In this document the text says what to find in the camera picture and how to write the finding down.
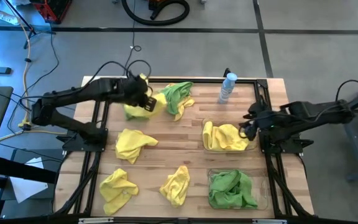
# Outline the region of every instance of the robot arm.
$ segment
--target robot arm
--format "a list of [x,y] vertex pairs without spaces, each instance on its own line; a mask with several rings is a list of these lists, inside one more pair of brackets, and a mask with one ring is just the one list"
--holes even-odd
[[243,132],[252,141],[260,129],[268,134],[272,144],[324,124],[348,123],[354,117],[344,100],[318,104],[296,101],[281,106],[280,111],[272,111],[260,97],[259,102],[251,105],[248,112],[244,118],[249,121],[240,124]]
[[56,125],[78,133],[87,143],[98,143],[106,135],[95,123],[82,123],[60,114],[56,108],[88,100],[124,103],[153,111],[156,100],[147,96],[148,86],[140,76],[100,78],[81,88],[46,93],[32,105],[32,122],[40,126]]

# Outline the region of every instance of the wooden table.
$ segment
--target wooden table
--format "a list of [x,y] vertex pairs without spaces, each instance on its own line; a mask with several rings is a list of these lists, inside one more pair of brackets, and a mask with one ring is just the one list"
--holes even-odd
[[[90,77],[84,77],[83,85],[89,79]],[[158,91],[167,83],[150,85],[154,91]],[[103,211],[104,199],[99,193],[99,184],[116,169],[122,168],[128,173],[129,181],[138,185],[139,194],[132,197],[116,212],[113,215],[115,217],[273,218],[266,163],[259,146],[240,154],[205,153],[201,138],[203,120],[209,119],[215,125],[238,124],[244,121],[242,116],[255,101],[252,85],[236,84],[229,103],[219,105],[216,102],[220,89],[221,84],[195,83],[191,89],[195,104],[186,108],[182,119],[177,122],[174,122],[173,116],[166,112],[160,113],[150,121],[126,121],[122,105],[112,104],[106,126],[109,129],[108,143],[100,161],[91,215],[106,216]],[[268,89],[274,108],[277,109],[280,105],[288,103],[283,79],[268,79]],[[79,103],[74,118],[81,122],[91,121],[93,108],[93,101]],[[154,147],[143,148],[134,165],[117,159],[114,152],[117,135],[124,128],[141,130],[159,141]],[[83,158],[84,152],[74,152],[63,163],[55,191],[55,210],[62,207],[77,187]],[[295,155],[283,154],[282,158],[288,188],[305,210],[313,213],[301,161]],[[189,170],[190,186],[184,205],[173,208],[158,190],[167,176],[173,174],[180,165],[186,165]],[[249,175],[254,180],[253,192],[256,192],[258,197],[264,194],[261,182],[265,180],[267,208],[265,210],[211,208],[208,203],[207,172],[212,168],[250,170]],[[282,193],[278,186],[277,189],[280,208],[284,211]],[[87,195],[88,188],[85,188],[81,211],[85,207]]]

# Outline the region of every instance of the water bottle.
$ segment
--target water bottle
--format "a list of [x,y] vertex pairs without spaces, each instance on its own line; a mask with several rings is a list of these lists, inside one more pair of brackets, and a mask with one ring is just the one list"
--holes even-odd
[[228,73],[226,79],[223,81],[221,93],[219,94],[218,103],[227,103],[231,92],[233,92],[234,84],[236,84],[237,75]]

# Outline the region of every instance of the concrete floor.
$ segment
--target concrete floor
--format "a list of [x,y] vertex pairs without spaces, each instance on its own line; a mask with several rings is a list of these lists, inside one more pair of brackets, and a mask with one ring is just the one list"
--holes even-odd
[[[144,17],[149,15],[147,3],[138,2],[136,13]],[[252,0],[208,0],[205,7],[196,0],[188,2],[191,5],[189,17],[171,27],[257,28]],[[265,29],[358,30],[357,0],[259,0],[259,5]],[[179,8],[168,6],[161,17],[169,17],[177,13],[177,9],[181,10]],[[32,24],[48,27],[32,6],[22,6],[19,10]],[[8,24],[0,21],[0,26]],[[121,4],[76,0],[60,27],[132,27],[132,21]],[[124,63],[131,38],[129,32],[59,32],[54,36],[53,44],[60,65],[30,94],[78,86],[84,75],[93,74],[108,60]],[[340,83],[350,78],[358,79],[358,35],[267,34],[266,39],[273,76],[284,78],[290,101],[333,101]],[[0,75],[0,85],[13,86],[14,92],[20,95],[27,55],[22,49],[24,41],[22,32],[0,31],[0,66],[13,69],[11,75]],[[266,77],[258,34],[139,32],[135,43],[142,46],[142,51],[135,53],[132,59],[147,60],[155,76],[220,77],[229,67],[240,77]],[[31,49],[33,63],[27,76],[28,83],[33,83],[56,64],[49,35],[34,37]],[[141,66],[134,71],[146,72]],[[114,65],[100,73],[120,74],[122,70]],[[343,88],[341,98],[350,100],[357,91],[356,84],[349,84]],[[11,103],[8,115],[13,107],[14,103]],[[71,110],[62,109],[61,112],[73,116]],[[19,110],[13,124],[19,123],[23,114]],[[7,119],[5,117],[1,126],[0,136],[10,133],[6,128]],[[342,126],[327,125],[306,131],[302,136],[315,140],[305,149],[315,213],[323,218],[358,221],[358,182],[345,180],[347,174],[358,170],[358,164]],[[48,134],[24,134],[5,143],[28,149],[43,149],[45,145],[59,148],[62,145],[55,136]],[[0,156],[10,155],[10,149],[0,147]],[[12,202],[6,205],[3,214],[7,218],[40,215],[48,213],[48,203],[48,200],[29,200],[18,205]],[[24,212],[9,209],[18,207]]]

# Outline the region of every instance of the green towel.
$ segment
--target green towel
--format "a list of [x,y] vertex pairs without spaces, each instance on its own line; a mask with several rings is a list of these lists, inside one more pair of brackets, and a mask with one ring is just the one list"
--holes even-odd
[[161,93],[165,95],[165,99],[167,100],[168,113],[173,115],[179,113],[178,104],[184,99],[184,97],[190,95],[190,88],[192,86],[192,82],[183,82],[167,86],[161,90]]
[[209,204],[213,208],[257,208],[251,196],[252,182],[238,170],[211,176]]

